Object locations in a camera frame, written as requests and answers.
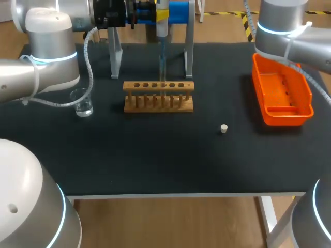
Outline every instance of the wooden test tube rack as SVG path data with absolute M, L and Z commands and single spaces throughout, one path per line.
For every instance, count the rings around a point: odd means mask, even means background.
M 125 81 L 123 90 L 128 93 L 124 106 L 126 113 L 193 112 L 191 93 L 194 91 L 194 82 L 192 81 Z M 174 95 L 176 91 L 184 91 L 185 94 Z

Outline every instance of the blue spool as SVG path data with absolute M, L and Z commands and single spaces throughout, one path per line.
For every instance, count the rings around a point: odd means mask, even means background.
M 189 18 L 189 3 L 188 2 L 169 2 L 169 24 L 188 24 Z M 149 24 L 155 25 L 155 22 L 138 20 L 138 24 Z

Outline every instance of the black tabletop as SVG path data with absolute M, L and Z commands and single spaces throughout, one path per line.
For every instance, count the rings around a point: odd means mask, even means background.
M 91 44 L 93 115 L 3 104 L 0 138 L 30 149 L 67 195 L 303 192 L 331 172 L 331 108 L 312 88 L 315 115 L 302 127 L 264 125 L 252 44 L 195 45 L 194 113 L 124 114 L 123 81 L 158 80 L 158 52 L 157 45 L 123 45 L 121 75 L 112 80 L 107 45 Z M 78 53 L 82 87 L 82 46 Z M 167 79 L 183 78 L 183 46 L 173 44 Z M 41 97 L 67 102 L 71 90 Z M 226 135 L 218 133 L 223 123 Z

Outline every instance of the orange plastic tray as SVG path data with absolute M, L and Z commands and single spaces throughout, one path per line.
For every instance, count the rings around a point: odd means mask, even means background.
M 304 76 L 257 53 L 253 62 L 254 86 L 267 125 L 301 126 L 314 115 L 312 93 Z

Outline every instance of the floor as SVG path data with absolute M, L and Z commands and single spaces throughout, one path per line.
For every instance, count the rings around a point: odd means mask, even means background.
M 250 0 L 252 11 L 259 11 L 260 0 Z M 205 12 L 243 11 L 242 0 L 206 0 Z M 331 11 L 331 1 L 310 0 L 308 10 Z M 331 15 L 305 16 L 314 26 L 331 27 Z M 0 23 L 0 57 L 17 58 L 27 35 L 16 31 L 12 22 Z M 120 28 L 122 42 L 146 43 L 145 26 Z M 195 42 L 247 42 L 239 17 L 209 15 L 195 24 Z M 75 34 L 82 42 L 82 33 Z M 185 26 L 177 25 L 173 42 L 184 42 Z M 331 77 L 322 74 L 331 89 Z M 291 203 L 291 197 L 273 197 L 279 219 Z M 77 201 L 75 207 L 83 227 L 82 248 L 116 247 L 265 247 L 261 213 L 256 199 L 184 198 L 117 199 Z M 283 248 L 293 247 L 287 240 Z

